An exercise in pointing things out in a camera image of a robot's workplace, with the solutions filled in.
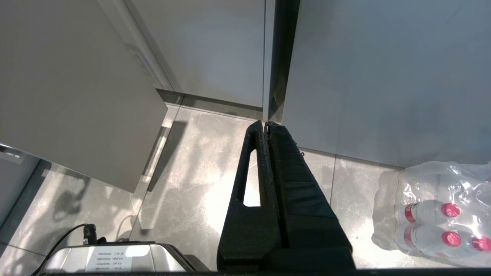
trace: power cord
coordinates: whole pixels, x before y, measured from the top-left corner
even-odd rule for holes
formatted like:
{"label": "power cord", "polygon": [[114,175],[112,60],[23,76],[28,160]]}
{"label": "power cord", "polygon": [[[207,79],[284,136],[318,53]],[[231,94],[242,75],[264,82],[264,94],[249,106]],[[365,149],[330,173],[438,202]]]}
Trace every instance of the power cord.
{"label": "power cord", "polygon": [[72,229],[70,229],[68,232],[65,233],[65,235],[63,235],[59,240],[58,242],[55,244],[55,246],[53,246],[53,248],[51,248],[50,252],[48,253],[48,255],[46,255],[46,258],[44,258],[44,261],[41,263],[41,265],[36,269],[36,271],[34,271],[31,276],[36,276],[36,274],[38,274],[41,269],[43,268],[44,264],[46,264],[46,262],[48,261],[48,259],[51,257],[51,255],[53,254],[53,252],[55,251],[55,249],[58,247],[58,245],[70,234],[72,233],[75,229],[77,228],[80,228],[82,226],[87,226],[89,224],[87,223],[83,223],[83,224],[79,224],[75,227],[73,227]]}

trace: marble floor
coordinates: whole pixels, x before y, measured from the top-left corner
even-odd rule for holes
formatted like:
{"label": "marble floor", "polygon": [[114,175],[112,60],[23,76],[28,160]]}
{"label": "marble floor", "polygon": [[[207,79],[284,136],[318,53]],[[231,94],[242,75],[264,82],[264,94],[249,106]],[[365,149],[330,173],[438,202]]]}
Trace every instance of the marble floor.
{"label": "marble floor", "polygon": [[[216,251],[244,133],[261,114],[187,96],[163,98],[169,110],[135,193],[40,162],[0,229],[0,275],[30,275],[58,238],[80,223],[94,223],[108,241],[173,244],[217,269]],[[384,220],[374,208],[385,208],[383,200],[375,199],[382,186],[396,185],[398,168],[301,151],[353,245],[358,268],[448,266],[374,243],[374,228],[378,231]],[[255,171],[253,156],[248,206],[259,205]],[[78,229],[60,247],[81,244]]]}

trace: cabinet door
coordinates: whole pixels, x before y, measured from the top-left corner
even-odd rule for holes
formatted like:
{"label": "cabinet door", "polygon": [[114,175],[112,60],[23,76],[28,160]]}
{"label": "cabinet door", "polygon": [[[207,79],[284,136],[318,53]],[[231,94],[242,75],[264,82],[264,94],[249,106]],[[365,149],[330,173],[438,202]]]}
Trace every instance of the cabinet door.
{"label": "cabinet door", "polygon": [[167,108],[97,1],[2,1],[0,26],[0,141],[133,192]]}
{"label": "cabinet door", "polygon": [[264,0],[125,2],[175,91],[263,106]]}

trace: plastic wrap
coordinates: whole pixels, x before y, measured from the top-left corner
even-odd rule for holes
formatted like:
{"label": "plastic wrap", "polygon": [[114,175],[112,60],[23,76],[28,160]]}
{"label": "plastic wrap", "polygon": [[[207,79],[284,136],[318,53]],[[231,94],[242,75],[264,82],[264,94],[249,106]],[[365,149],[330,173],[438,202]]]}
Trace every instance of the plastic wrap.
{"label": "plastic wrap", "polygon": [[394,240],[406,253],[458,266],[491,265],[491,162],[427,162],[402,170]]}

